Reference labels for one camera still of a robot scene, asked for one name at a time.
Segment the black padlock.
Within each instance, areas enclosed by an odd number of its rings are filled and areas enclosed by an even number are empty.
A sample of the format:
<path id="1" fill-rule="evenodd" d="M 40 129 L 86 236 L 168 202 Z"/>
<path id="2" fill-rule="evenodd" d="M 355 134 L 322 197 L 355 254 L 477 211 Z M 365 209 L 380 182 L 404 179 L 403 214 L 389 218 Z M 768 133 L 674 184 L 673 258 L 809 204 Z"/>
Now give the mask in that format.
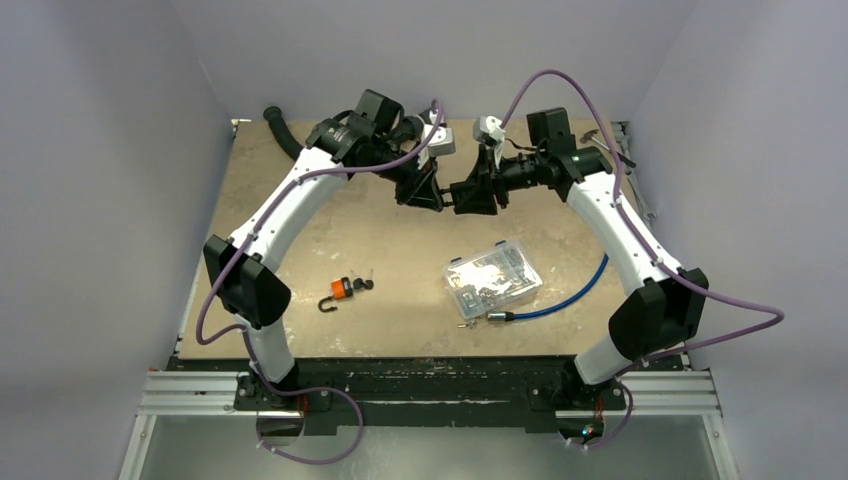
<path id="1" fill-rule="evenodd" d="M 424 186 L 420 191 L 424 207 L 436 212 L 441 212 L 446 208 L 452 208 L 454 206 L 454 202 L 453 199 L 445 193 L 446 190 L 449 189 L 441 188 L 436 181 Z"/>

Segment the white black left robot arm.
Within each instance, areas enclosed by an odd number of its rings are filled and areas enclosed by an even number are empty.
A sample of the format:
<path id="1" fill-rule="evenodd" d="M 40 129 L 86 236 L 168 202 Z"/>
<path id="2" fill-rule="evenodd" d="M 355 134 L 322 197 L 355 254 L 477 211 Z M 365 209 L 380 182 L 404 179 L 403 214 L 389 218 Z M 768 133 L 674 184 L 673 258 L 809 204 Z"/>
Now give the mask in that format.
<path id="1" fill-rule="evenodd" d="M 307 393 L 284 331 L 290 288 L 277 270 L 311 218 L 356 174 L 392 181 L 408 201 L 435 168 L 427 148 L 446 130 L 443 104 L 410 119 L 415 146 L 403 151 L 392 141 L 406 117 L 396 101 L 367 89 L 346 115 L 316 124 L 287 176 L 228 237 L 211 235 L 203 258 L 211 288 L 195 327 L 199 344 L 239 332 L 249 367 L 259 378 L 259 395 L 272 408 L 292 405 Z"/>

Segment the black padlock key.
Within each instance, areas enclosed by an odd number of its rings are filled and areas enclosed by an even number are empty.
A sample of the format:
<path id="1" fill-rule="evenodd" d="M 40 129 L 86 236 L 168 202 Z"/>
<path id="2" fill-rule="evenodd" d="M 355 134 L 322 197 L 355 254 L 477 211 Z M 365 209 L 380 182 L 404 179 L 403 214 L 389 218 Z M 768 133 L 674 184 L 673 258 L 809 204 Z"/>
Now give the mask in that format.
<path id="1" fill-rule="evenodd" d="M 467 192 L 462 189 L 449 189 L 445 191 L 454 201 L 458 201 L 467 196 Z"/>

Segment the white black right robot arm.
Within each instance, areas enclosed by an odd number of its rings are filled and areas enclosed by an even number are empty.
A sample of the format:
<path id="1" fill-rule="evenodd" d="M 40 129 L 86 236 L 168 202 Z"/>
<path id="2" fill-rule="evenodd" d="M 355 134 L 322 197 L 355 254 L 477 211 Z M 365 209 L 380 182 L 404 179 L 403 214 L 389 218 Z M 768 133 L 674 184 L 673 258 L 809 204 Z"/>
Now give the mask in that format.
<path id="1" fill-rule="evenodd" d="M 560 397 L 576 407 L 636 361 L 670 349 L 698 330 L 708 286 L 698 268 L 685 269 L 638 218 L 616 184 L 616 172 L 596 147 L 579 147 L 563 108 L 526 118 L 531 150 L 503 155 L 500 119 L 482 116 L 473 126 L 478 157 L 469 176 L 449 188 L 457 214 L 494 215 L 514 190 L 544 186 L 592 229 L 615 266 L 626 298 L 595 345 L 567 361 Z"/>

